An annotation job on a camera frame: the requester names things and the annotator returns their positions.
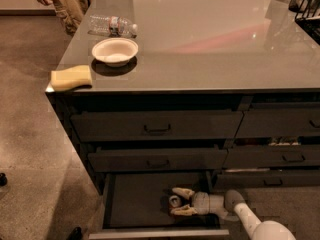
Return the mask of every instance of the camouflage pants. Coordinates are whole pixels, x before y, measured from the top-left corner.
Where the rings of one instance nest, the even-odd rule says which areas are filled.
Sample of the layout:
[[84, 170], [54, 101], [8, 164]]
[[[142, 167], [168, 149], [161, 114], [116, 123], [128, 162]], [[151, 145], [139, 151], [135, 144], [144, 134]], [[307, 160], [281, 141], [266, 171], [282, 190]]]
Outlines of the camouflage pants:
[[56, 15], [68, 35], [73, 36], [92, 0], [53, 0]]

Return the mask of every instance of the black wheel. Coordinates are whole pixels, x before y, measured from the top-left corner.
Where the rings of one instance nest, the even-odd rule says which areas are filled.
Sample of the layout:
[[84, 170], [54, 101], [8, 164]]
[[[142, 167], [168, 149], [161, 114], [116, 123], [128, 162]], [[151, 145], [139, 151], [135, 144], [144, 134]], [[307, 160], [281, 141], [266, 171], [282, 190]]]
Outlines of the black wheel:
[[8, 179], [4, 173], [0, 173], [0, 186], [5, 186], [8, 183]]
[[80, 227], [74, 228], [67, 238], [67, 240], [81, 240], [81, 239], [82, 239], [82, 232]]

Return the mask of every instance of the drawer handle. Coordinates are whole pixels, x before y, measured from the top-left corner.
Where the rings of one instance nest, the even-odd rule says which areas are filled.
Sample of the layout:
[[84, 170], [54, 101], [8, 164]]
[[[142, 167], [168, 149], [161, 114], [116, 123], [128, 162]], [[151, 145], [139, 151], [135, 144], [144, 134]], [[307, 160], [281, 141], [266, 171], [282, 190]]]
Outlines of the drawer handle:
[[149, 129], [147, 125], [144, 125], [143, 129], [150, 135], [164, 135], [171, 131], [171, 125], [168, 124], [167, 128], [164, 129]]
[[320, 128], [320, 122], [314, 122], [313, 120], [310, 120], [309, 123], [313, 128]]
[[289, 158], [283, 155], [282, 159], [288, 163], [298, 163], [298, 162], [304, 162], [306, 160], [306, 158], [303, 155], [296, 156], [296, 157], [289, 157]]
[[277, 186], [283, 185], [283, 182], [281, 179], [278, 179], [278, 182], [267, 182], [267, 180], [263, 180], [263, 183], [265, 186], [268, 186], [268, 187], [277, 187]]
[[150, 169], [161, 169], [168, 167], [170, 165], [169, 160], [162, 160], [162, 161], [147, 161], [147, 166]]

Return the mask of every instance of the floor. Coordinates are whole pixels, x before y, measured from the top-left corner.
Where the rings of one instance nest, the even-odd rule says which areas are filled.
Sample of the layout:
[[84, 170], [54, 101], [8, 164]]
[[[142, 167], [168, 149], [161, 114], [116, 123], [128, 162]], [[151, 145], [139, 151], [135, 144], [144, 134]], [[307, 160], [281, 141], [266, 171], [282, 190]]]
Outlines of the floor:
[[[102, 198], [44, 90], [70, 38], [52, 16], [0, 17], [0, 240], [62, 240], [75, 226], [98, 230]], [[320, 187], [243, 189], [261, 220], [287, 226], [298, 240], [320, 239]], [[247, 240], [225, 222], [231, 239]]]

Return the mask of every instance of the drawer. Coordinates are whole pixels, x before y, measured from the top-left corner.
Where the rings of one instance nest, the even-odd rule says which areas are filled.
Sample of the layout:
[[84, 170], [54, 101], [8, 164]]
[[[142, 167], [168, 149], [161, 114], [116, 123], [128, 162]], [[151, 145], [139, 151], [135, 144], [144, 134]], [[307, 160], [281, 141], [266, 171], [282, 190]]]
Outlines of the drawer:
[[229, 150], [224, 168], [320, 166], [320, 145], [283, 147], [235, 147]]
[[320, 109], [266, 109], [245, 112], [236, 137], [319, 135]]
[[102, 150], [88, 155], [96, 172], [221, 169], [226, 150], [214, 148]]
[[241, 112], [149, 111], [82, 113], [71, 116], [84, 142], [233, 138]]
[[226, 172], [218, 175], [215, 189], [319, 186], [320, 170]]
[[89, 239], [179, 236], [222, 239], [222, 236], [228, 236], [228, 230], [221, 229], [219, 219], [214, 214], [172, 217], [168, 213], [168, 198], [173, 187], [208, 191], [208, 178], [204, 171], [107, 174], [102, 230], [91, 234]]

